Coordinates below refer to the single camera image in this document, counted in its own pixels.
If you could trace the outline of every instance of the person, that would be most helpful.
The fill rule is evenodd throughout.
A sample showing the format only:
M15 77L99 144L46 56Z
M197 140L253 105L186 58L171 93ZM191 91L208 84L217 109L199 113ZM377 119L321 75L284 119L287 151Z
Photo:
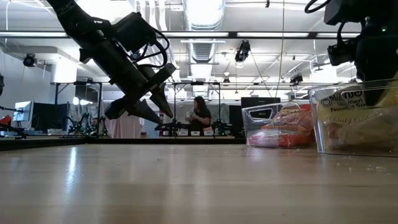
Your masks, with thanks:
M197 96L193 100L193 113L188 117L188 121L190 123L190 130L200 131L200 135L203 135L203 128L210 127L211 113L203 97Z

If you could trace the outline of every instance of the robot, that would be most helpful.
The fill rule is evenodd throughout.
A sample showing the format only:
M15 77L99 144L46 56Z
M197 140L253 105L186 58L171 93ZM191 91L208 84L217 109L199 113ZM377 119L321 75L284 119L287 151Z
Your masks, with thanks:
M74 0L48 0L53 7L65 32L81 47L80 61L87 63L93 59L99 68L110 77L110 84L115 84L125 94L112 102L105 110L108 119L117 119L126 111L160 124L159 117L152 111L145 100L140 100L151 92L150 99L169 117L173 116L164 94L164 81L175 71L167 63L166 50L169 40L158 30L151 27L139 13L132 12L118 23L91 17ZM166 40L166 48L157 41ZM155 45L159 52L145 55L148 46ZM136 57L144 48L140 57ZM161 66L139 65L142 59L162 55ZM155 73L152 68L159 68Z
M367 82L398 78L398 0L326 0L313 7L311 0L306 13L325 8L324 22L335 26L340 23L337 44L328 47L330 63L337 66L354 62L357 78ZM361 23L361 33L344 41L341 31L347 22ZM375 105L383 90L366 91L366 103Z

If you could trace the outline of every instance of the wooden table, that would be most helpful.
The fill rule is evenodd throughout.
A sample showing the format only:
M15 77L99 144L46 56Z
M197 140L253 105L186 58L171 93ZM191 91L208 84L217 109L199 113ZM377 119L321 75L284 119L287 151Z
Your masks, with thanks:
M0 223L398 223L398 159L244 145L0 152Z
M177 137L168 137L163 136L159 137L159 139L235 139L234 136L177 136Z

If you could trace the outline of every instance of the plastic bin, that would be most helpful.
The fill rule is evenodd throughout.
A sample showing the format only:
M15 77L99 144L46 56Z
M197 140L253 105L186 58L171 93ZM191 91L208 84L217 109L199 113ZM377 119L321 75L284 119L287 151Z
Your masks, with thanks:
M309 105L275 103L242 109L246 144L301 147L315 143Z
M398 155L398 80L320 87L308 94L320 153Z

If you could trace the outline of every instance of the security camera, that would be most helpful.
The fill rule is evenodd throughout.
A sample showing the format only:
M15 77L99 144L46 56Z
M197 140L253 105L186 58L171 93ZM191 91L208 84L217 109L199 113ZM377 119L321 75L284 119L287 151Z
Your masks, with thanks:
M28 68L34 68L37 66L37 59L35 54L26 54L24 59L24 65Z

